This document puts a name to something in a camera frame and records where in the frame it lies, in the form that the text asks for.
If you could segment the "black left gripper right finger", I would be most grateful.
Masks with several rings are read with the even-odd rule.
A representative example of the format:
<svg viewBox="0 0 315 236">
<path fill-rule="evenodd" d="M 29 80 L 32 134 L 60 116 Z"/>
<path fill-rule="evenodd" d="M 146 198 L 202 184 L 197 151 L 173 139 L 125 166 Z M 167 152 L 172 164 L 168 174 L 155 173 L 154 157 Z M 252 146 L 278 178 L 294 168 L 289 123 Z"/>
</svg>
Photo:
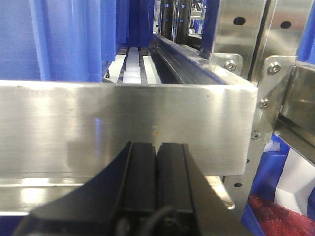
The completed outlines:
<svg viewBox="0 0 315 236">
<path fill-rule="evenodd" d="M 187 145 L 163 143 L 157 154 L 158 210 L 149 236 L 247 236 L 248 229 L 216 195 Z"/>
</svg>

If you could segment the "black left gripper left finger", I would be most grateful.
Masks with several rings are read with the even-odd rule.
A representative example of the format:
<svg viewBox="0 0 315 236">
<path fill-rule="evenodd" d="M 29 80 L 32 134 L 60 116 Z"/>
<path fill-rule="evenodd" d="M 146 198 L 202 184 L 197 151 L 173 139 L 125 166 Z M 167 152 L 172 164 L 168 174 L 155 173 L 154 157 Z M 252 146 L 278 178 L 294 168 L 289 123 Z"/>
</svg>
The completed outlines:
<svg viewBox="0 0 315 236">
<path fill-rule="evenodd" d="M 151 143 L 127 142 L 94 178 L 30 211 L 15 236 L 111 236 L 120 218 L 156 210 L 156 151 Z"/>
</svg>

